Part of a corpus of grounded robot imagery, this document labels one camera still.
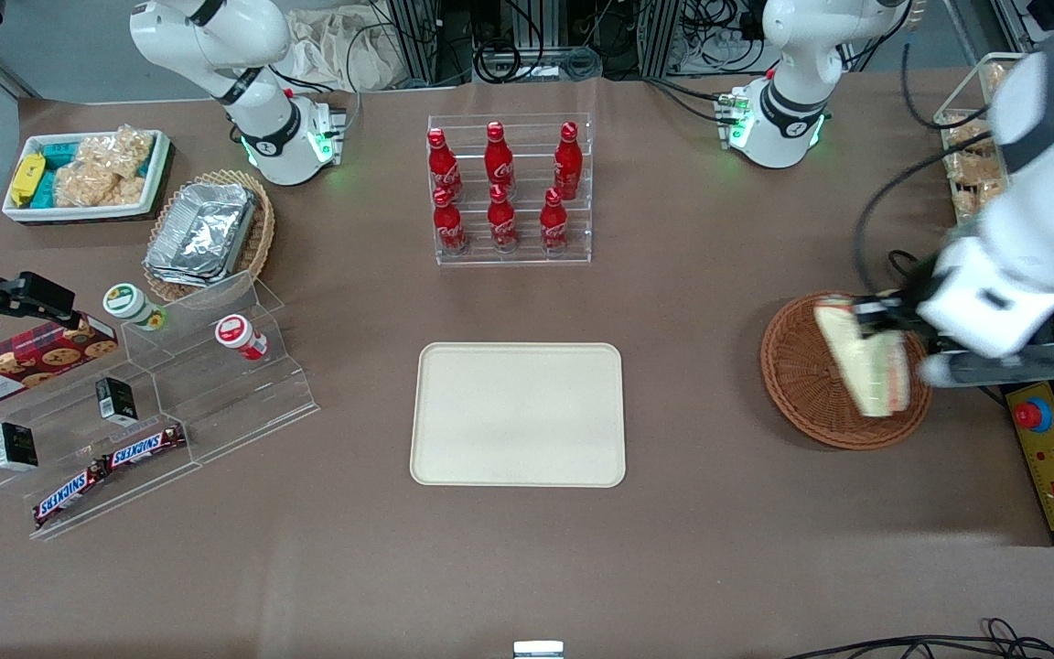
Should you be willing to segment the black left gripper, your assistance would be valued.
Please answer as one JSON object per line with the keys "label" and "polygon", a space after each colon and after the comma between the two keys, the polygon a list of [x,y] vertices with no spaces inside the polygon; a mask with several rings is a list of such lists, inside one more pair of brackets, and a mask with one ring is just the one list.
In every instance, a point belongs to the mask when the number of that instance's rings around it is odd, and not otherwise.
{"label": "black left gripper", "polygon": [[[940,276],[934,274],[936,260],[902,260],[897,263],[897,275],[900,287],[898,295],[902,299],[902,318],[905,329],[919,335],[924,343],[928,354],[937,354],[946,351],[952,346],[952,342],[941,334],[940,330],[923,318],[919,313],[919,305],[928,301],[934,293],[934,289],[941,282]],[[900,301],[892,296],[861,296],[853,297],[852,310],[855,316],[865,318],[887,317],[899,308]],[[887,332],[902,332],[903,322],[896,319],[860,319],[860,334],[863,340],[870,340],[876,335],[883,335]]]}

